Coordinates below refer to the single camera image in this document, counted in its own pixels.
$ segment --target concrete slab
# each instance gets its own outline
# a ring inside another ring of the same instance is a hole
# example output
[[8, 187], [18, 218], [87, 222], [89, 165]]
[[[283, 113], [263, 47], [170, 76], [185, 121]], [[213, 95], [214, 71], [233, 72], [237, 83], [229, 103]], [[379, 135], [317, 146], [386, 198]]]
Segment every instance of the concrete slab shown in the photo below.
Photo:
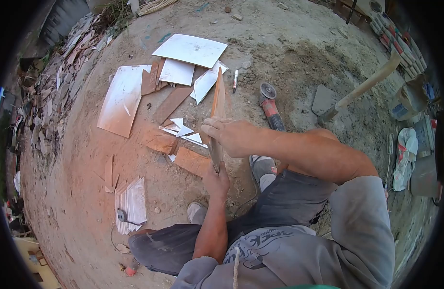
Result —
[[312, 104], [312, 111], [316, 115], [320, 116], [326, 112], [330, 107], [335, 105], [335, 92], [327, 88], [323, 84], [320, 84], [315, 94], [315, 99]]

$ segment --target gray sweatshirt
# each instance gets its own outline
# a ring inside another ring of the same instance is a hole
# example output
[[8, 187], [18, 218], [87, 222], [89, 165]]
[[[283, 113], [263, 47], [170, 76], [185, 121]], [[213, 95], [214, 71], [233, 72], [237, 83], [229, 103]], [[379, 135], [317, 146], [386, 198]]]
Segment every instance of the gray sweatshirt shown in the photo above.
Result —
[[260, 228], [228, 249], [223, 264], [212, 257], [187, 262], [171, 288], [233, 288], [236, 249], [238, 288], [281, 288], [326, 284], [339, 288], [388, 288], [395, 246], [379, 177], [358, 177], [330, 197], [331, 234], [311, 228]]

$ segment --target sneaker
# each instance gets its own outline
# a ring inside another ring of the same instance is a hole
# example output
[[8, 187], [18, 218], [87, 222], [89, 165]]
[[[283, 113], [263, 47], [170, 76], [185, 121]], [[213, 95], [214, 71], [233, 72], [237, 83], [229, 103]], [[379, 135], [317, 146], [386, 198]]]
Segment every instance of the sneaker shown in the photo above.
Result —
[[188, 220], [190, 220], [190, 223], [193, 225], [202, 225], [207, 212], [208, 209], [206, 209], [202, 204], [192, 202], [190, 205], [188, 205], [187, 209]]
[[277, 167], [271, 157], [250, 155], [249, 166], [253, 173], [254, 181], [262, 192], [277, 176]]

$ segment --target gray shorts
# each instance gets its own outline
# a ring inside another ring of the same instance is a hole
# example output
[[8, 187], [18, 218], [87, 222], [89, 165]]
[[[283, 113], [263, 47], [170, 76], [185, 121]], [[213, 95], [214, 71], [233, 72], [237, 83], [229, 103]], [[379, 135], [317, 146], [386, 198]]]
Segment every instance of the gray shorts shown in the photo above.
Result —
[[[227, 222], [229, 247], [241, 236], [259, 228], [316, 223], [337, 187], [284, 170], [246, 214]], [[200, 228], [201, 225], [176, 224], [150, 234], [135, 234], [129, 238], [129, 248], [136, 260], [149, 270], [176, 276], [191, 260]]]

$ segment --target angle grinder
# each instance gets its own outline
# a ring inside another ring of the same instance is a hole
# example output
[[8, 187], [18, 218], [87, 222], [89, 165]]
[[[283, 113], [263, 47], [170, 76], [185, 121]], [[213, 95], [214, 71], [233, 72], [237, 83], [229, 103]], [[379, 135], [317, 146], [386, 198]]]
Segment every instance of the angle grinder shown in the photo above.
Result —
[[141, 226], [141, 225], [143, 225], [143, 224], [145, 224], [147, 222], [147, 221], [145, 221], [143, 223], [137, 224], [137, 223], [134, 223], [134, 222], [131, 222], [131, 221], [127, 221], [126, 211], [121, 210], [120, 208], [116, 208], [116, 213], [118, 215], [118, 219], [121, 222], [124, 222], [124, 223], [129, 223], [129, 224], [133, 224], [133, 225], [136, 225], [136, 226]]
[[276, 97], [277, 91], [271, 84], [267, 82], [260, 84], [259, 105], [265, 112], [265, 116], [269, 121], [270, 128], [272, 130], [285, 131], [280, 113], [275, 105]]

